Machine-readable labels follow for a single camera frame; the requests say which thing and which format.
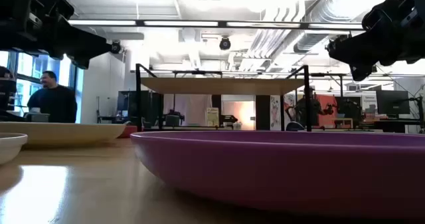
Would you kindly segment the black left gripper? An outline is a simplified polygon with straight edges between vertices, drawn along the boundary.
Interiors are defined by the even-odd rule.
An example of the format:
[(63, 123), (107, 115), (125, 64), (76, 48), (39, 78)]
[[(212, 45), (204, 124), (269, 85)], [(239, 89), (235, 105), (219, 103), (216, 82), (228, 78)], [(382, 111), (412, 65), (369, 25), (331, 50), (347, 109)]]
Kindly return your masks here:
[(74, 8), (65, 5), (14, 5), (1, 9), (1, 49), (48, 54), (70, 59), (70, 63), (87, 70), (90, 59), (108, 53), (111, 44), (104, 37), (72, 27), (68, 19)]

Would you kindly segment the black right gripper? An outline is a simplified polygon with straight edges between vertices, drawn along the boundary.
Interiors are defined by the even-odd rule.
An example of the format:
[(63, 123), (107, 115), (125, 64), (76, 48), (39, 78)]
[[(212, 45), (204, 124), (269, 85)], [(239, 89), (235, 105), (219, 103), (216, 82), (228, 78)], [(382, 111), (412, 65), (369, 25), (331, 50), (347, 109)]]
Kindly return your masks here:
[(362, 27), (366, 32), (340, 35), (327, 45), (331, 58), (349, 64), (354, 81), (372, 74), (374, 66), (369, 64), (375, 64), (375, 47), (383, 66), (402, 60), (413, 64), (424, 58), (424, 0), (385, 0), (363, 17)]

